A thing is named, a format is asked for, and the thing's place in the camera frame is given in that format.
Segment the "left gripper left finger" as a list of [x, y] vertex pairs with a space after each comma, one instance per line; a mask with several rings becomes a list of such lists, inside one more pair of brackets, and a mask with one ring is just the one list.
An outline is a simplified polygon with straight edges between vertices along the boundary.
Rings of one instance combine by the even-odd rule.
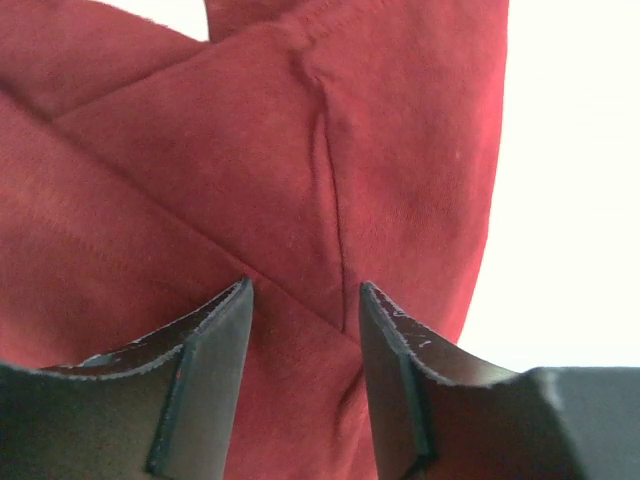
[[190, 314], [107, 354], [40, 372], [62, 420], [65, 479], [220, 479], [252, 324], [241, 280]]

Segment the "dark red t-shirt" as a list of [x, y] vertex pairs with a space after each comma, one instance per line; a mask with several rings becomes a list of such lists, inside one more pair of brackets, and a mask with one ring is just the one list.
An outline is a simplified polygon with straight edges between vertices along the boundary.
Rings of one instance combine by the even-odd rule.
[[1, 356], [83, 360], [243, 276], [231, 479], [372, 479], [370, 280], [457, 339], [487, 238], [505, 1], [210, 1], [199, 42], [1, 5]]

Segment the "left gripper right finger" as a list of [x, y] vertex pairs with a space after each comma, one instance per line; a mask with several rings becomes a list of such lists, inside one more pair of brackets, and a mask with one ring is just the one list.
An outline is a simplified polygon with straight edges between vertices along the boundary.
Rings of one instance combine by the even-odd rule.
[[372, 283], [359, 326], [381, 479], [522, 479], [523, 428], [506, 385], [516, 373], [417, 322]]

